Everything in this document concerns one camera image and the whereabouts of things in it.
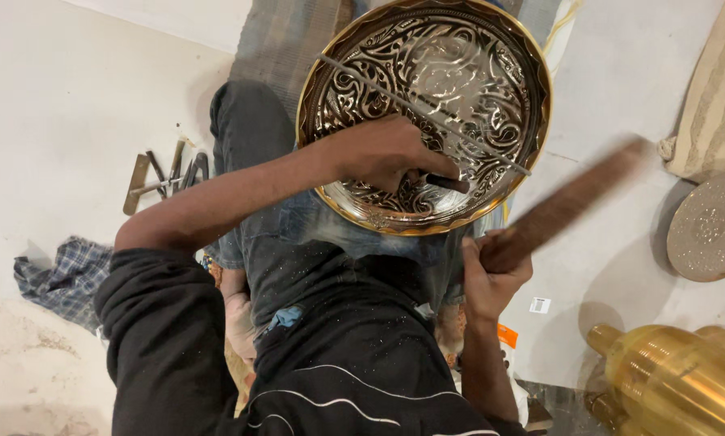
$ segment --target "jeans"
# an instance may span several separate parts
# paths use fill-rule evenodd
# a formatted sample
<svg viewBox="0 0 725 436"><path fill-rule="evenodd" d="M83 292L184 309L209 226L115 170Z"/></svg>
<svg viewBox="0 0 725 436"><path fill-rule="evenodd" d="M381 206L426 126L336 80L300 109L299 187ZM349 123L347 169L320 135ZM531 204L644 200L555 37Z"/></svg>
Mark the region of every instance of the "jeans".
<svg viewBox="0 0 725 436"><path fill-rule="evenodd" d="M294 148L295 127L265 84L224 84L210 115L216 175ZM338 283L390 285L434 312L455 304L462 298L462 237L472 232L468 225L426 237L384 235L348 222L310 190L252 213L206 252L223 268L246 271L252 322L260 329L277 310Z"/></svg>

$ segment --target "white stripe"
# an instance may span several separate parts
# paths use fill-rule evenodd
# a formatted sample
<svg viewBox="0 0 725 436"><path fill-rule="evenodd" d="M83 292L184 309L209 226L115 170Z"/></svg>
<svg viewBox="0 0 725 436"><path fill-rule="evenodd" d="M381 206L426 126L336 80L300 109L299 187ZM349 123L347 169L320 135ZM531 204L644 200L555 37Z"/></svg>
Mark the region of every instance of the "white stripe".
<svg viewBox="0 0 725 436"><path fill-rule="evenodd" d="M459 396L460 398L463 398L464 399L464 396L462 396L462 395L460 395L460 394L458 394L456 392L450 391L450 390L447 390L447 391L444 391L444 392L434 393L434 394L432 394L430 396L410 397L410 396L397 395L396 393L391 393L391 392L387 392L385 390L380 390L379 388L377 388L375 386L369 385L368 383L360 380L360 378L357 377L357 375L354 375L354 374L350 373L349 371L347 371L346 369L343 369L340 366L335 366L335 365L317 365L317 366L312 366L311 368L296 369L295 372L298 372L298 371L308 371L309 369L317 369L317 368L322 368L322 367L325 367L325 366L330 367L330 368L336 368L336 369L339 369L339 370L341 370L343 372L346 372L348 375L351 375L352 377L354 377L358 382L362 383L363 385L365 385L365 386L367 386L369 388L373 388L373 389L375 389L375 390L377 390L379 392L386 393L389 396L396 396L397 398L404 398L406 400L426 400L427 398L434 398L435 396L440 396L440 395L444 395L446 393L450 393L450 394Z"/></svg>
<svg viewBox="0 0 725 436"><path fill-rule="evenodd" d="M292 433L293 436L295 435L295 431L292 430L292 426L290 425L290 423L287 422L287 420L284 419L283 416L277 415L276 413L272 413L272 414L268 415L267 417L263 418L263 421L260 421L260 423L257 425L254 425L253 423L247 423L247 425L252 428L260 428L260 426L265 422L265 420L269 419L270 417L277 417L280 420L284 421L284 423L287 424L287 427L290 428L290 433Z"/></svg>
<svg viewBox="0 0 725 436"><path fill-rule="evenodd" d="M432 436L470 436L470 434L496 434L497 436L500 436L499 433L493 430L473 430L459 434L433 434Z"/></svg>
<svg viewBox="0 0 725 436"><path fill-rule="evenodd" d="M309 399L308 397L304 396L304 395L303 395L302 393L300 393L300 392L295 392L295 391L293 391L293 390L267 390L267 391L265 391L265 392L261 392L261 393L259 393L259 394L258 394L258 395L257 395L257 396L256 396L256 397L255 397L255 398L254 398L254 399L253 399L253 400L252 400L252 401L251 401L250 403L249 403L249 410L251 411L251 408L252 408L252 404L254 403L254 401L255 401L255 400L257 400L258 398L260 398L260 395L265 395L266 393L271 393L271 392L286 392L286 393L291 393L291 394L293 394L293 395L297 395L297 396L299 396L300 398L303 398L303 399L304 399L305 401L308 401L308 402L312 403L312 404L313 404L314 406L317 406L317 407L326 407L326 406L329 406L330 404L335 404L335 403L337 403L337 402L348 402L349 404L351 404L351 406L352 406L352 407L354 407L354 408L355 408L355 410L357 410L357 412L359 412L359 414L361 414L361 415L362 415L362 416L363 416L363 417L364 417L365 419L367 419L367 420L369 420L369 421L376 421L376 422L386 422L386 423L393 423L393 424L395 424L395 425L396 425L397 427L400 427L400 423L399 423L399 422L397 422L397 421L392 421L392 420L388 420L388 419L385 419L385 418L374 418L374 417L369 417L368 415L366 415L366 414L365 414L365 412L361 411L361 410L360 410L360 408L359 408L359 407L357 407L357 405L356 405L356 404L354 404L353 402L351 402L350 400L347 400L347 399L345 399L345 398L338 398L338 399L336 399L336 400L332 400L332 401L328 401L328 402L322 402L322 403L320 403L320 402L313 402L313 401L311 401L311 400L310 400L310 399Z"/></svg>

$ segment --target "round metal plate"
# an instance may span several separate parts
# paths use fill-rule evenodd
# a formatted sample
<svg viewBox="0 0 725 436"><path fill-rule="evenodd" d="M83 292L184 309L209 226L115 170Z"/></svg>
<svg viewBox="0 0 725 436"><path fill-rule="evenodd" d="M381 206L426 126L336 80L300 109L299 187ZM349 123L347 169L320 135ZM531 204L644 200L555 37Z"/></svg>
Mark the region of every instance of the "round metal plate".
<svg viewBox="0 0 725 436"><path fill-rule="evenodd" d="M433 117L531 169L551 113L551 79L532 36L484 2L402 0L363 15L324 53ZM451 157L468 194L423 181L396 194L355 180L317 189L336 212L382 233L442 233L489 213L524 176L426 118L322 62L301 94L298 147L362 121L401 113L433 151Z"/></svg>
<svg viewBox="0 0 725 436"><path fill-rule="evenodd" d="M725 173L700 184L680 204L669 225L666 251L688 280L725 277Z"/></svg>

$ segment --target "knee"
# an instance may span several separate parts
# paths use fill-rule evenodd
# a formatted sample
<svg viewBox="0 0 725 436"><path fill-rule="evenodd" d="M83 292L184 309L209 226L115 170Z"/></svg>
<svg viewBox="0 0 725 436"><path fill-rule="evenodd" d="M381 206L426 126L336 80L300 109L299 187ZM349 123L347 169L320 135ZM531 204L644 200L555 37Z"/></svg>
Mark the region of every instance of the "knee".
<svg viewBox="0 0 725 436"><path fill-rule="evenodd" d="M231 80L223 84L212 98L210 108L212 134L217 136L219 120L226 113L236 113L237 110L251 113L281 107L279 98L267 84L249 79Z"/></svg>

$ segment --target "label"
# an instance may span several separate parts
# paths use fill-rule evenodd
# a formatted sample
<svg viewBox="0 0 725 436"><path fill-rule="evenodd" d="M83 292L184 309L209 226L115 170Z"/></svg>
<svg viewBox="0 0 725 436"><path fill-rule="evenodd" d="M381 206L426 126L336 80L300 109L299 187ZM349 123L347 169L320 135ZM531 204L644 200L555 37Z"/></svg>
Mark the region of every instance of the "label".
<svg viewBox="0 0 725 436"><path fill-rule="evenodd" d="M512 331L508 327L503 326L503 324L498 323L497 324L497 337L500 339L500 342L503 344L508 344L511 346L511 348L516 347L516 340L518 339L518 333L515 331Z"/></svg>
<svg viewBox="0 0 725 436"><path fill-rule="evenodd" d="M548 313L548 307L551 306L551 300L547 298L534 297L532 304L529 306L530 312Z"/></svg>

